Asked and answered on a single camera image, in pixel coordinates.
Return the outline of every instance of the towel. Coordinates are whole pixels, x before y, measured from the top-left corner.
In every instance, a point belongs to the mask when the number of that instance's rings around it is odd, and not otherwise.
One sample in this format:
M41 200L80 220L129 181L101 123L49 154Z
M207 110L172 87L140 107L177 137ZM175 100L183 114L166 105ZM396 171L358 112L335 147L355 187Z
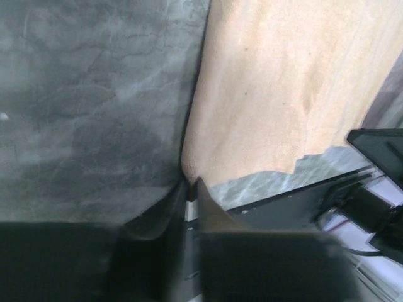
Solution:
M185 175L292 173L344 145L402 49L401 0L212 0Z

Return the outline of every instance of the black cylinder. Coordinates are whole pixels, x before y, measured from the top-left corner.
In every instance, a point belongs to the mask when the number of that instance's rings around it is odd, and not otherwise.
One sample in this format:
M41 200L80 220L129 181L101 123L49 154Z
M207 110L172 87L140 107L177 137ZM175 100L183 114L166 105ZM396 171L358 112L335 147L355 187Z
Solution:
M367 233L375 233L387 219L391 205L382 198L355 185L340 208L340 212Z

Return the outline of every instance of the scratched gray surface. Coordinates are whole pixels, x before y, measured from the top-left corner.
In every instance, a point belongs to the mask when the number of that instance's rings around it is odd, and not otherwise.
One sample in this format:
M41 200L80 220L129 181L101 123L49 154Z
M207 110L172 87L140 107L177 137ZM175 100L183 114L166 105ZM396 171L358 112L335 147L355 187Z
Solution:
M121 223L167 192L207 10L208 0L0 1L0 220ZM294 175L212 192L231 208L363 165L332 148Z

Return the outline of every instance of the white spot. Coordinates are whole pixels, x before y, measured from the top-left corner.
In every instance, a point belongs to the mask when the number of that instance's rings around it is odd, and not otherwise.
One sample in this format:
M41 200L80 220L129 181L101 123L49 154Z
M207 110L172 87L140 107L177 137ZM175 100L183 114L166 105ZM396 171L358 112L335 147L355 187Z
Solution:
M8 121L10 118L8 117L7 113L0 112L0 120L1 121Z

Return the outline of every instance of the folded cloth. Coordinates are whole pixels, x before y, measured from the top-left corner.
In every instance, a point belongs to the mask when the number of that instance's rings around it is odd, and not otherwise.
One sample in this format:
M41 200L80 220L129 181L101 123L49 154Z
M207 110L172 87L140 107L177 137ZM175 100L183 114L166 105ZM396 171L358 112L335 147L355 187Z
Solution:
M400 0L212 0L184 140L209 186L343 145L403 49Z

